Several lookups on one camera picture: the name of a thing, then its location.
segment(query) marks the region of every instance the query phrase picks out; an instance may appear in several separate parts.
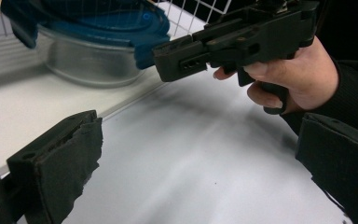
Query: white wire rack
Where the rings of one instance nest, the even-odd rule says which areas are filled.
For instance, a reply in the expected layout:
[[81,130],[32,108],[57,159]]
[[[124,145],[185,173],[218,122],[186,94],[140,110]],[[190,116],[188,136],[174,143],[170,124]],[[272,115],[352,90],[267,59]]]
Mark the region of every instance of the white wire rack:
[[[171,23],[169,35],[180,37],[201,30],[205,23],[225,14],[231,0],[154,0]],[[9,20],[0,12],[0,37],[12,37]]]

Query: container lid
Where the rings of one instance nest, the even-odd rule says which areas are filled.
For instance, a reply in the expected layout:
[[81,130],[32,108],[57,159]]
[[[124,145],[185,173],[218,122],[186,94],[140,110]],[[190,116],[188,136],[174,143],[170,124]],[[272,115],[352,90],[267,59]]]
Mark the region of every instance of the container lid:
[[154,64],[152,48],[169,41],[164,11],[146,0],[3,0],[2,12],[28,48],[37,25],[79,40],[134,48],[137,67]]

